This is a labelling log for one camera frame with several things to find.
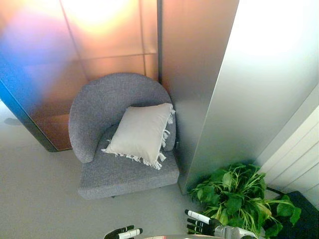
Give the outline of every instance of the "gray armchair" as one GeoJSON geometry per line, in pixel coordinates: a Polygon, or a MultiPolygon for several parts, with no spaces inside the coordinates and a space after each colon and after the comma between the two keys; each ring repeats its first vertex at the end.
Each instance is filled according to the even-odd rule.
{"type": "Polygon", "coordinates": [[[74,99],[70,111],[69,135],[77,158],[83,163],[79,194],[97,199],[162,187],[177,182],[179,170],[173,154],[175,118],[166,129],[161,170],[125,157],[107,154],[106,148],[129,106],[171,103],[158,82],[135,73],[107,75],[85,85],[74,99]]]}

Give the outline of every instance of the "throw pillow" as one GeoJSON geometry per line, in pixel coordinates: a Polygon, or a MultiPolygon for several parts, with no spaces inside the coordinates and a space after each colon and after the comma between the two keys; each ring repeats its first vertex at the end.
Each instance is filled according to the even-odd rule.
{"type": "Polygon", "coordinates": [[[125,156],[160,170],[166,157],[160,152],[169,135],[167,123],[173,123],[173,105],[128,107],[105,153],[125,156]]]}

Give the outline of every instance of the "frosted glass panel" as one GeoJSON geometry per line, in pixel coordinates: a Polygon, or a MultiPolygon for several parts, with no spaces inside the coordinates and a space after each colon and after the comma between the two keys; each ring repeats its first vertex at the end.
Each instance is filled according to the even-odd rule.
{"type": "Polygon", "coordinates": [[[83,66],[90,80],[116,72],[144,74],[143,55],[86,60],[83,66]]]}
{"type": "Polygon", "coordinates": [[[158,28],[157,28],[157,1],[141,1],[141,17],[143,26],[144,53],[157,53],[158,28]]]}
{"type": "Polygon", "coordinates": [[[37,119],[37,125],[60,150],[71,148],[68,123],[69,114],[37,119]]]}
{"type": "Polygon", "coordinates": [[[142,54],[138,0],[62,0],[82,59],[142,54]]]}
{"type": "Polygon", "coordinates": [[[74,97],[87,83],[79,62],[25,66],[24,72],[41,98],[36,111],[29,112],[32,117],[68,114],[74,97]]]}
{"type": "Polygon", "coordinates": [[[0,50],[13,64],[30,65],[76,59],[57,0],[2,0],[0,50]]]}
{"type": "Polygon", "coordinates": [[[145,55],[146,76],[158,81],[158,55],[145,55]]]}
{"type": "Polygon", "coordinates": [[[71,147],[68,114],[89,81],[116,72],[157,80],[156,0],[0,6],[0,81],[58,150],[71,147]]]}

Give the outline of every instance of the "gray floor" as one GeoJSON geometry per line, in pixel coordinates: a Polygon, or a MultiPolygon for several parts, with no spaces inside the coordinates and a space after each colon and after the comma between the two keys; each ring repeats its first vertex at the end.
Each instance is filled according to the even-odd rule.
{"type": "Polygon", "coordinates": [[[198,207],[178,185],[84,200],[73,151],[47,152],[22,125],[4,123],[14,116],[0,106],[1,239],[101,239],[128,225],[143,228],[137,238],[186,233],[184,210],[198,207]]]}

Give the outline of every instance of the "potted plant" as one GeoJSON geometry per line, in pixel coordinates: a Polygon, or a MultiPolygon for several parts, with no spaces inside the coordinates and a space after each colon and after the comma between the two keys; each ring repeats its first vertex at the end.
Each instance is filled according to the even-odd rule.
{"type": "Polygon", "coordinates": [[[220,168],[190,191],[204,207],[203,215],[218,219],[223,225],[240,227],[265,238],[275,237],[283,228],[279,218],[290,217],[294,225],[301,209],[287,195],[280,200],[266,200],[265,173],[252,164],[235,163],[220,168]]]}

